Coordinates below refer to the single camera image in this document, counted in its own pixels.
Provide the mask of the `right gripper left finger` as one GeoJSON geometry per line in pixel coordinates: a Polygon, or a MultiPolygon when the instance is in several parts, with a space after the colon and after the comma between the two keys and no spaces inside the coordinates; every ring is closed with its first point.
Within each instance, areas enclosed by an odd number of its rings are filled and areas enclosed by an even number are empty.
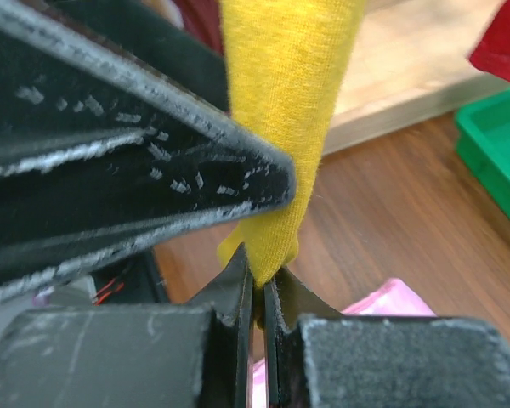
{"type": "Polygon", "coordinates": [[[223,59],[140,1],[0,1],[0,303],[288,204],[228,109],[223,59]]]}

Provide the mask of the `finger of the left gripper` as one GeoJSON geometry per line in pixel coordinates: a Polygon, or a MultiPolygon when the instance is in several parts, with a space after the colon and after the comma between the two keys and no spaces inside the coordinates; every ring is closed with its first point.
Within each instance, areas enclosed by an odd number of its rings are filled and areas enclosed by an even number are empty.
{"type": "Polygon", "coordinates": [[[0,337],[0,407],[248,407],[252,303],[239,247],[187,303],[27,310],[0,337]]]}

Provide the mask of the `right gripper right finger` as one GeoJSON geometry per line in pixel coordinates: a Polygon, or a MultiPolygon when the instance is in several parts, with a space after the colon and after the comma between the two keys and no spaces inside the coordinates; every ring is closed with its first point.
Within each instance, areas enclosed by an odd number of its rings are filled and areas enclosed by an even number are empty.
{"type": "Polygon", "coordinates": [[[263,298],[273,407],[510,407],[510,348],[483,320],[344,316],[287,269],[263,298]]]}

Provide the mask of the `yellow monster sock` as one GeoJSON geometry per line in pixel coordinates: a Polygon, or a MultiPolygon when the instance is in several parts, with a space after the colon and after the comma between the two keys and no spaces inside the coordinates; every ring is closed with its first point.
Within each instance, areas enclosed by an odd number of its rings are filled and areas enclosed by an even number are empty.
{"type": "Polygon", "coordinates": [[[296,171],[287,207],[241,220],[218,247],[227,263],[244,243],[261,287],[298,255],[298,231],[365,4],[222,1],[220,11],[232,116],[285,151],[296,171]]]}

